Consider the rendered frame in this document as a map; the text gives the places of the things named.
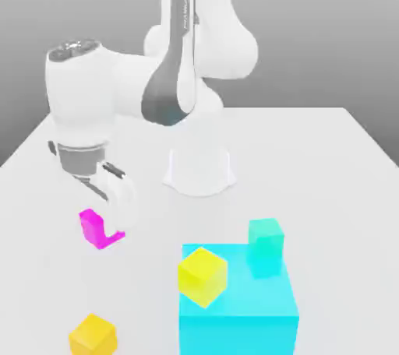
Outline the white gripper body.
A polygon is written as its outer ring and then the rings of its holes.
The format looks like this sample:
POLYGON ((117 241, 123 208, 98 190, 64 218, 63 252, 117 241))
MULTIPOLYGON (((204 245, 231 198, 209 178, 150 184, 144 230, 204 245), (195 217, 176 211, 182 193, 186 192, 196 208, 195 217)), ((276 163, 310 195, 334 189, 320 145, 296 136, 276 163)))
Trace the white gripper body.
POLYGON ((105 202, 104 229, 129 230, 137 220, 136 188, 125 171, 114 164, 98 162, 91 176, 75 179, 98 194, 105 202))

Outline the small magenta cube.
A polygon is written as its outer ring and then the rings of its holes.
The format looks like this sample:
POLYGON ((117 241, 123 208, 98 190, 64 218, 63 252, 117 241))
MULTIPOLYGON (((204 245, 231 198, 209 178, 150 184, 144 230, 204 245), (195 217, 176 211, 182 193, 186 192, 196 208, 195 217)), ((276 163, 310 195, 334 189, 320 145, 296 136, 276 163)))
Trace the small magenta cube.
POLYGON ((104 231, 103 218, 92 209, 85 209, 79 213, 83 236, 96 249, 102 250, 125 237, 124 231, 116 231, 107 236, 104 231))

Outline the small yellow cube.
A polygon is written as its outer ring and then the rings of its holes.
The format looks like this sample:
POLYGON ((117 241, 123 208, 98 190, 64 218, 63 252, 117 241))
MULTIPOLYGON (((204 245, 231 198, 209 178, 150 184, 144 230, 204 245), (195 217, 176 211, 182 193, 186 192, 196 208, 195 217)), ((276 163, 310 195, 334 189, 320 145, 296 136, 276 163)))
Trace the small yellow cube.
POLYGON ((178 264, 178 291, 207 308, 228 285, 228 263, 218 255, 197 248, 178 264))

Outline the small orange cube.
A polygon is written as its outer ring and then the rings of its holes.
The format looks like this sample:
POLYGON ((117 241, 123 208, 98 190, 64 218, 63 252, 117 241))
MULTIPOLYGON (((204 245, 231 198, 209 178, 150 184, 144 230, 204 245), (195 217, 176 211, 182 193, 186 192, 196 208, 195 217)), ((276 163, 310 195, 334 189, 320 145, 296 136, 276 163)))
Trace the small orange cube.
POLYGON ((95 314, 89 314, 69 334, 72 355, 113 355, 118 347, 116 327, 95 314))

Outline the small teal cube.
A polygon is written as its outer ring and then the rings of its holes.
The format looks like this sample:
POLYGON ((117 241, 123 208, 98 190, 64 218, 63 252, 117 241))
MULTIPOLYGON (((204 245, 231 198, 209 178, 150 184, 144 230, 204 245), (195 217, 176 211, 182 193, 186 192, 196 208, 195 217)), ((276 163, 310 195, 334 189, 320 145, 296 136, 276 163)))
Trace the small teal cube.
POLYGON ((255 279, 266 279, 281 272, 284 232, 274 218, 250 220, 247 261, 255 279))

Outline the large cyan box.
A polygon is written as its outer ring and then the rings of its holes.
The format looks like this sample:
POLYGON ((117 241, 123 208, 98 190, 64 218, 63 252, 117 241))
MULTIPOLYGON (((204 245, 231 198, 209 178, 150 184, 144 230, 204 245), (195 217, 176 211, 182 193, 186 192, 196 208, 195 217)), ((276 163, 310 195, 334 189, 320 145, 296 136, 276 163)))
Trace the large cyan box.
POLYGON ((294 355, 299 313, 284 259, 204 247, 227 261, 228 284, 207 308, 180 296, 179 355, 294 355))

